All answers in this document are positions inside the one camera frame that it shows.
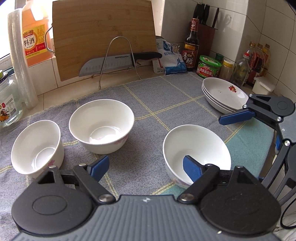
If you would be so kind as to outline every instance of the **white bowl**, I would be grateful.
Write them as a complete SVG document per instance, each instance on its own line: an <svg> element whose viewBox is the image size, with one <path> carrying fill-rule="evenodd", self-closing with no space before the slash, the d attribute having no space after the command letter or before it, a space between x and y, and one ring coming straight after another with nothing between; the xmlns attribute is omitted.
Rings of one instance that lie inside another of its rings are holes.
<svg viewBox="0 0 296 241"><path fill-rule="evenodd" d="M233 110L242 109L249 99L236 85L219 78L205 78L203 86L213 99Z"/></svg>
<svg viewBox="0 0 296 241"><path fill-rule="evenodd" d="M228 110L228 111L230 111L230 112L235 112L235 110L232 110L232 109L230 109L230 108L228 108L228 107L226 107L226 106L220 104L220 103L219 103L218 101L216 101L215 99L213 99L213 98L208 94L208 92L204 89L203 86L202 86L202 91L203 91L203 93L205 94L206 97L208 97L212 102L214 102L215 104L217 104L217 105L218 105L219 107L221 107L222 109L224 109L224 110Z"/></svg>
<svg viewBox="0 0 296 241"><path fill-rule="evenodd" d="M32 178L38 177L48 166L60 168L63 159L61 131L51 120L40 120L26 127L11 150L14 169Z"/></svg>
<svg viewBox="0 0 296 241"><path fill-rule="evenodd" d="M90 152L109 154L121 148L135 117L126 104L99 99L80 106L71 116L71 134Z"/></svg>
<svg viewBox="0 0 296 241"><path fill-rule="evenodd" d="M186 155L190 155L202 165L211 163L221 170L231 168L229 151L214 132L196 125L177 126L164 139L163 156L169 177L183 188L193 183L183 169Z"/></svg>

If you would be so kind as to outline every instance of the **yellow lid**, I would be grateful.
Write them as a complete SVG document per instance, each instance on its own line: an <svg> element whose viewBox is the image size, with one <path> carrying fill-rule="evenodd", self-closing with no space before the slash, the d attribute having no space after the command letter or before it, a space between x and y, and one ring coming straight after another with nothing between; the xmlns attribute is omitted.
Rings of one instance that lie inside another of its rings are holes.
<svg viewBox="0 0 296 241"><path fill-rule="evenodd" d="M232 68L233 67L233 63L231 62L228 62L227 60L223 60L223 65L229 67L229 68Z"/></svg>

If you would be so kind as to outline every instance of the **bamboo cutting board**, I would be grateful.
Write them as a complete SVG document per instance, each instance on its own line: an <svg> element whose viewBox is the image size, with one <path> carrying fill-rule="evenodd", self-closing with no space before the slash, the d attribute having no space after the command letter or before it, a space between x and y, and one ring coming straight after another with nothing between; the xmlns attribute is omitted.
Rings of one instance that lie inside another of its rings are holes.
<svg viewBox="0 0 296 241"><path fill-rule="evenodd" d="M104 57L117 36L128 38L134 53L157 52L151 1L54 1L52 22L61 81L77 77L88 60ZM128 42L117 39L108 56L130 52Z"/></svg>

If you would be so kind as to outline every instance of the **black knife handle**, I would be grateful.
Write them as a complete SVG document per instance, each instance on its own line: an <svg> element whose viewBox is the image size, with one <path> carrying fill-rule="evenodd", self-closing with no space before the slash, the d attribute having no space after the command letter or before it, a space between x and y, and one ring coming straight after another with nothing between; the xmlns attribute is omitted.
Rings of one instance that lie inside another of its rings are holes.
<svg viewBox="0 0 296 241"><path fill-rule="evenodd" d="M135 62L137 60L152 60L155 58L162 58L162 54L158 52L144 52L144 53L134 53L133 57L135 58Z"/></svg>

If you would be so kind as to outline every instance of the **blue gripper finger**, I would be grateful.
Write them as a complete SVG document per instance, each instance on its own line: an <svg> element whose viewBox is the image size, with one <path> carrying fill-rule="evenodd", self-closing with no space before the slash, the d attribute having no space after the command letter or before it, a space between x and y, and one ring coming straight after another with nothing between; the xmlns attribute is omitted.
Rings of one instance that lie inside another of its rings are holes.
<svg viewBox="0 0 296 241"><path fill-rule="evenodd" d="M234 113L220 116L219 123L221 125L226 126L226 125L238 123L241 121L248 121L255 116L256 116L255 112L251 110L248 110L248 109L238 110Z"/></svg>
<svg viewBox="0 0 296 241"><path fill-rule="evenodd" d="M87 172L96 180L100 181L109 169L109 157L103 156L101 159L96 160L88 165Z"/></svg>
<svg viewBox="0 0 296 241"><path fill-rule="evenodd" d="M193 182L199 179L204 172L204 166L193 159L191 156L184 157L183 169Z"/></svg>

